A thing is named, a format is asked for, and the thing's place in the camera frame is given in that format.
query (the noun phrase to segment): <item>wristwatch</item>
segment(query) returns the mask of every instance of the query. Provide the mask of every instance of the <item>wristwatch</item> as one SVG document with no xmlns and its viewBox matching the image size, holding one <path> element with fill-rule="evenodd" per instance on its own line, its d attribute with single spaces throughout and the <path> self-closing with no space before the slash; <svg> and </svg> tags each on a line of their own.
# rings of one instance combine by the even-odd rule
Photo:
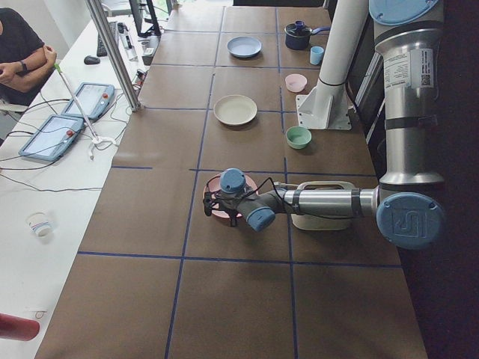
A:
<svg viewBox="0 0 479 359">
<path fill-rule="evenodd" d="M 22 64 L 22 72 L 24 73 L 25 71 L 27 71 L 27 65 L 25 65 L 25 62 L 23 62 L 23 60 L 20 60 L 20 63 Z"/>
</svg>

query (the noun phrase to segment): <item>bowl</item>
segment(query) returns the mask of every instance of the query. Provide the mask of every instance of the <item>bowl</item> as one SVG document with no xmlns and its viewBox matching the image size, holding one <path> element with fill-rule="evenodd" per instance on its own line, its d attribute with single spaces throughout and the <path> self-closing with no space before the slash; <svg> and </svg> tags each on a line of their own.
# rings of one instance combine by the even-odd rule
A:
<svg viewBox="0 0 479 359">
<path fill-rule="evenodd" d="M 301 126 L 290 127 L 286 131 L 286 141 L 290 147 L 300 150 L 311 142 L 311 132 Z"/>
<path fill-rule="evenodd" d="M 210 188 L 210 191 L 211 192 L 216 192 L 218 191 L 219 189 L 221 189 L 221 186 L 220 186 L 220 181 L 219 181 L 219 177 L 220 177 L 220 174 L 217 174 L 216 176 L 212 177 L 209 181 L 209 184 L 208 184 L 208 187 Z M 256 186 L 256 183 L 254 182 L 254 180 L 248 176 L 247 174 L 245 174 L 245 179 L 246 179 L 246 184 L 249 185 L 251 188 L 253 189 L 256 189 L 257 186 Z M 203 199 L 204 199 L 204 193 L 207 191 L 207 187 L 205 186 L 203 188 Z M 213 211 L 211 211 L 213 215 L 215 215 L 216 217 L 220 217 L 220 218 L 230 218 L 230 216 L 224 212 L 224 211 L 219 211 L 217 209 L 214 209 Z M 240 218 L 241 217 L 241 214 L 238 213 L 237 215 L 237 218 Z"/>
<path fill-rule="evenodd" d="M 305 89 L 308 80 L 299 73 L 292 73 L 284 79 L 286 88 L 291 92 L 301 92 Z"/>
<path fill-rule="evenodd" d="M 249 97 L 229 95 L 215 103 L 213 112 L 219 122 L 229 126 L 239 126 L 254 119 L 257 106 Z"/>
</svg>

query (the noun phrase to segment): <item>pot handle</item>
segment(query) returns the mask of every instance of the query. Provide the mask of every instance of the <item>pot handle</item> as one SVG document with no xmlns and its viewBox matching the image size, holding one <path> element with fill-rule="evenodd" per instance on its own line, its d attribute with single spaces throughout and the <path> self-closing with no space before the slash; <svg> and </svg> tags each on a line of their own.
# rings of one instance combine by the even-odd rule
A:
<svg viewBox="0 0 479 359">
<path fill-rule="evenodd" d="M 321 31 L 329 31 L 331 30 L 331 26 L 323 26 L 322 28 L 315 28 L 314 30 L 311 31 L 311 35 L 316 35 L 320 33 Z"/>
</svg>

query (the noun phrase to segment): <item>black t-shirt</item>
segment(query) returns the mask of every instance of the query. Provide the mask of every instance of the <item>black t-shirt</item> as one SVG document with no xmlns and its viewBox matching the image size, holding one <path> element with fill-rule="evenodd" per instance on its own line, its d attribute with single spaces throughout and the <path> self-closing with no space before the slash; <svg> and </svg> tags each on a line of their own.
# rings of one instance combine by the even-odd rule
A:
<svg viewBox="0 0 479 359">
<path fill-rule="evenodd" d="M 43 47 L 44 42 L 15 10 L 0 7 L 0 21 L 3 25 L 3 33 L 0 35 L 0 63 L 23 60 Z M 28 93 L 22 93 L 0 84 L 0 93 L 5 95 L 11 103 L 29 105 L 42 85 L 38 85 Z"/>
</svg>

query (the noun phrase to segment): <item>white pipe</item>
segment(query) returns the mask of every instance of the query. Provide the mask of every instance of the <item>white pipe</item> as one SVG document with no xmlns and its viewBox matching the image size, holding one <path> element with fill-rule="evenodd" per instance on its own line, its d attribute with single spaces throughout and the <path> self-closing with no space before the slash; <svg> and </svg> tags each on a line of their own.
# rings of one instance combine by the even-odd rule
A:
<svg viewBox="0 0 479 359">
<path fill-rule="evenodd" d="M 298 121 L 309 129 L 351 129 L 347 79 L 368 14 L 368 0 L 338 0 L 316 87 L 298 95 Z"/>
</svg>

